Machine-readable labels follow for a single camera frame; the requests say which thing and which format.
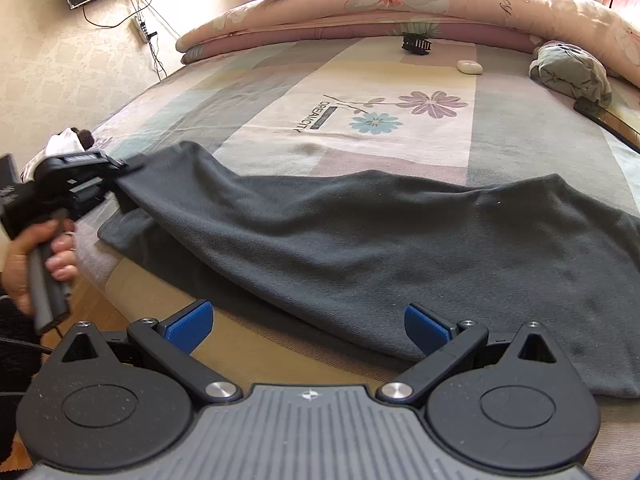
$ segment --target black hair clip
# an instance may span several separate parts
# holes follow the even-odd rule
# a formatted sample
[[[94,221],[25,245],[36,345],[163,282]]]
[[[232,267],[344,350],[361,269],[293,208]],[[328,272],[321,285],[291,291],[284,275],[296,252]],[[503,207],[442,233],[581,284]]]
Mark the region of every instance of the black hair clip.
[[[424,34],[407,33],[404,34],[402,48],[412,54],[426,56],[431,50],[431,41],[429,41]]]

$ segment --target blue gripper pad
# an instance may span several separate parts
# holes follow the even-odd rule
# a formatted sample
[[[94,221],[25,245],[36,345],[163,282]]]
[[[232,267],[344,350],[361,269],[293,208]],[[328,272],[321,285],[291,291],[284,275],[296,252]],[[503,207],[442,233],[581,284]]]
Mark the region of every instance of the blue gripper pad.
[[[425,355],[432,354],[452,339],[449,330],[413,305],[404,310],[404,331]]]
[[[158,333],[169,343],[190,354],[204,341],[213,327],[213,307],[197,300],[158,323]]]

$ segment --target blue flower print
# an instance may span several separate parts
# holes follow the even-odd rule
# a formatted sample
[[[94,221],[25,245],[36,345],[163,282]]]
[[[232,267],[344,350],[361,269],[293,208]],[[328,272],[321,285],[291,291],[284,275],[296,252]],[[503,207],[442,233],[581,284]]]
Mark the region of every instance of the blue flower print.
[[[363,117],[354,117],[350,127],[358,130],[361,134],[372,135],[390,134],[402,123],[397,117],[391,117],[389,114],[364,114]]]

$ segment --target white cross symbol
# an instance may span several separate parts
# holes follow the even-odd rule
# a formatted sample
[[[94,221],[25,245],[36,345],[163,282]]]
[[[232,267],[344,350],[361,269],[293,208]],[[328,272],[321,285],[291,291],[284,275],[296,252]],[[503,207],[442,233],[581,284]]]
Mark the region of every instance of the white cross symbol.
[[[302,392],[300,394],[300,397],[302,397],[305,400],[316,400],[318,397],[320,397],[320,394],[318,392],[316,392],[315,390],[307,390],[306,392]]]

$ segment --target person's hand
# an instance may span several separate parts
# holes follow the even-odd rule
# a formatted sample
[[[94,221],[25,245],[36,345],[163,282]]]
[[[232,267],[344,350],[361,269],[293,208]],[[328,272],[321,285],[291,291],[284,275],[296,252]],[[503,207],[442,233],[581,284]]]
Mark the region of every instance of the person's hand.
[[[22,231],[9,245],[2,272],[2,287],[18,309],[27,316],[33,315],[29,294],[29,253],[39,244],[51,240],[57,230],[58,220],[34,224]],[[66,219],[64,230],[64,234],[51,242],[53,256],[45,262],[53,278],[59,282],[69,282],[78,275],[72,235],[73,221]]]

